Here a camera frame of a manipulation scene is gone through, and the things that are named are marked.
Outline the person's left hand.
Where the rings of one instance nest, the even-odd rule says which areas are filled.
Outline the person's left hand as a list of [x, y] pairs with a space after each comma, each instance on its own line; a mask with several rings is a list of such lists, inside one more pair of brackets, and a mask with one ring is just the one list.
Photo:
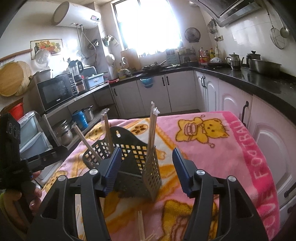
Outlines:
[[38, 210], [39, 210], [39, 207], [41, 205], [41, 197], [42, 197], [42, 190], [39, 188], [39, 187], [36, 187], [35, 190], [34, 190], [34, 194], [33, 194], [33, 199], [32, 201], [30, 202], [29, 204], [29, 208], [32, 212], [32, 215], [34, 216]]

